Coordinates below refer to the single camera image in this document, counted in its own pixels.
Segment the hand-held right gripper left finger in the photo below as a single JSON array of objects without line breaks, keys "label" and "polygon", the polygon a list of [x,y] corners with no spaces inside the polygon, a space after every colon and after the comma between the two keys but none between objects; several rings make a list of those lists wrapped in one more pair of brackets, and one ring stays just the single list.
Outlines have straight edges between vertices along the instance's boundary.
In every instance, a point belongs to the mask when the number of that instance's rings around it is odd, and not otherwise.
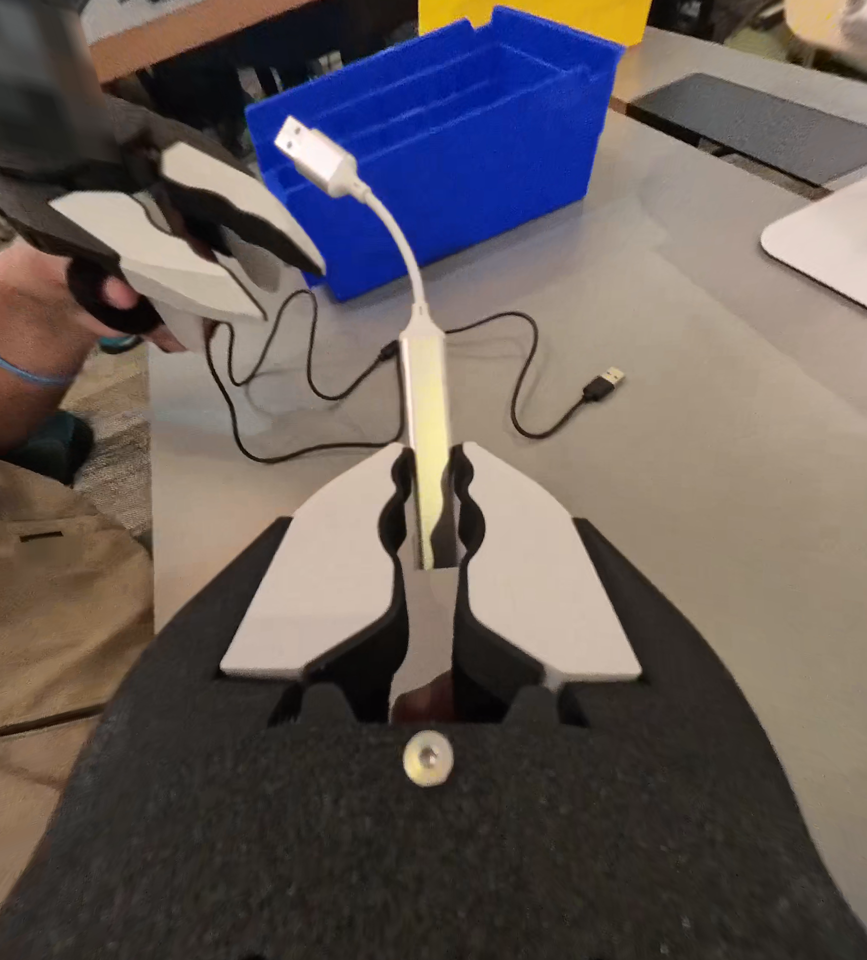
[{"label": "hand-held right gripper left finger", "polygon": [[283,537],[222,657],[226,678],[337,687],[361,722],[387,722],[409,646],[399,550],[413,453],[392,442],[320,488]]}]

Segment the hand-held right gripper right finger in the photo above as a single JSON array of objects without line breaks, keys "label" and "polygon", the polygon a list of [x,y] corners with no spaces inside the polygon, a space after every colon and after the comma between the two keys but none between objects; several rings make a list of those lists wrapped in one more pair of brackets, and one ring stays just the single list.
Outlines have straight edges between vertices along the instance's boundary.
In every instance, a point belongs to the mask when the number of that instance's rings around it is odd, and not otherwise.
[{"label": "hand-held right gripper right finger", "polygon": [[524,689],[628,683],[643,668],[577,522],[472,441],[451,450],[462,547],[451,671],[457,714],[507,714]]}]

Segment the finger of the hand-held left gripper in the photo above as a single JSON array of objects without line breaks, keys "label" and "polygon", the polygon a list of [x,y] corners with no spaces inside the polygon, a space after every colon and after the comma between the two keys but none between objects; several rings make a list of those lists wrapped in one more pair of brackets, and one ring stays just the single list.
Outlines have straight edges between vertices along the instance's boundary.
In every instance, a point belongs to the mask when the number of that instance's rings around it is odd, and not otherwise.
[{"label": "finger of the hand-held left gripper", "polygon": [[159,169],[163,194],[188,237],[234,260],[260,289],[275,292],[284,267],[325,276],[314,241],[250,172],[186,142],[163,150]]},{"label": "finger of the hand-held left gripper", "polygon": [[110,248],[126,282],[157,305],[205,320],[262,322],[253,297],[223,265],[152,222],[143,205],[113,191],[75,191],[49,205]]}]

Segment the blue plastic bin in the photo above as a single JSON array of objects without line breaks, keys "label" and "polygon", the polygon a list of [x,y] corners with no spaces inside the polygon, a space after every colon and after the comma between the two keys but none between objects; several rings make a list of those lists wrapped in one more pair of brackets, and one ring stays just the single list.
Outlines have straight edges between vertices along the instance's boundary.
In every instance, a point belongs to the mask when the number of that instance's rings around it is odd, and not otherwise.
[{"label": "blue plastic bin", "polygon": [[623,46],[509,6],[460,19],[245,111],[259,174],[347,302],[402,278],[390,234],[275,146],[294,117],[349,152],[425,267],[584,198]]}]

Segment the person's left hand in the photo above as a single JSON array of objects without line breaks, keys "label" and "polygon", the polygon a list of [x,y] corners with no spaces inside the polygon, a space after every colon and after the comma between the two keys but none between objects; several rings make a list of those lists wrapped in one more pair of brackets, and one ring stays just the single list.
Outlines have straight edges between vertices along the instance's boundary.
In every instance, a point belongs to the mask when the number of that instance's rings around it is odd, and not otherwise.
[{"label": "person's left hand", "polygon": [[0,251],[0,361],[9,369],[68,382],[98,342],[126,337],[78,304],[69,264],[20,240]]}]

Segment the wooden side table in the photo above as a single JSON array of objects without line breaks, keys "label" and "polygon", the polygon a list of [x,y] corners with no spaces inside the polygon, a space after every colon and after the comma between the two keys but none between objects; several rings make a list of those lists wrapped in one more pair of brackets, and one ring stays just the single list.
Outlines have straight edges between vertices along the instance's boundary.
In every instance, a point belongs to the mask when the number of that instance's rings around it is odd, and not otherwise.
[{"label": "wooden side table", "polygon": [[375,51],[416,22],[417,1],[89,1],[83,33],[97,77],[110,84],[196,51],[230,44],[261,66],[315,63]]}]

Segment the blue wristband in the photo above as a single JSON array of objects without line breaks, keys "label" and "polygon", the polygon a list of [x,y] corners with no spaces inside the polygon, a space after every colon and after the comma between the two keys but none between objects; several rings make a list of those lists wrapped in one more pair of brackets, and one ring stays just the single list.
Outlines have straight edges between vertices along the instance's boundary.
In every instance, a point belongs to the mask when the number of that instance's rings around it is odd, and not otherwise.
[{"label": "blue wristband", "polygon": [[0,370],[28,386],[39,389],[67,389],[75,382],[77,375],[42,375],[17,366],[0,355]]}]

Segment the dark teal shoe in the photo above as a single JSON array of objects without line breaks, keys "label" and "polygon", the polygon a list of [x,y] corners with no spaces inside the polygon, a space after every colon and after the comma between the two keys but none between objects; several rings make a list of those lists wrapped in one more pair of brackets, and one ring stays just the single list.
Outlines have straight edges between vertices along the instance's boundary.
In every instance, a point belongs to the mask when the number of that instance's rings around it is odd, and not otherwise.
[{"label": "dark teal shoe", "polygon": [[60,410],[20,446],[2,454],[0,460],[72,487],[94,446],[91,425],[76,414]]}]

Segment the person's tan trousers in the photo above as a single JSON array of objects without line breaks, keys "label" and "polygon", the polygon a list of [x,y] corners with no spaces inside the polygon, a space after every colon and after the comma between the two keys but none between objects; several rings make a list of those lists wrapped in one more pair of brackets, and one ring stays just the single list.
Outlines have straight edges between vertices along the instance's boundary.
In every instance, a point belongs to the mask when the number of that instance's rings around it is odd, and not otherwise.
[{"label": "person's tan trousers", "polygon": [[145,548],[78,492],[0,461],[0,905],[152,638]]}]

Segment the yellow plastic bin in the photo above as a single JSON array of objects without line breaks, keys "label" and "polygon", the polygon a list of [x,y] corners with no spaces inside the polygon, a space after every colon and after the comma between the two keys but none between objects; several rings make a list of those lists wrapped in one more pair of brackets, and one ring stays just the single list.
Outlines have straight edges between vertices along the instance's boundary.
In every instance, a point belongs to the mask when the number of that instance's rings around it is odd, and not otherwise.
[{"label": "yellow plastic bin", "polygon": [[505,7],[630,47],[642,41],[652,6],[652,1],[419,1],[418,27],[427,34],[466,19],[477,28]]}]

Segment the wooden document stand white base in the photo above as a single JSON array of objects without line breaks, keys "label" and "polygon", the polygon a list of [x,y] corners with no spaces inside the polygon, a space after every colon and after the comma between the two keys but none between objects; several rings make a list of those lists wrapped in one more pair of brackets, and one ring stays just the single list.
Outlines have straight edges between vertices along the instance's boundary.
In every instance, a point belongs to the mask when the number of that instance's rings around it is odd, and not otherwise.
[{"label": "wooden document stand white base", "polygon": [[[785,18],[811,47],[867,59],[867,1],[786,2]],[[867,309],[867,176],[768,225],[761,246]]]}]

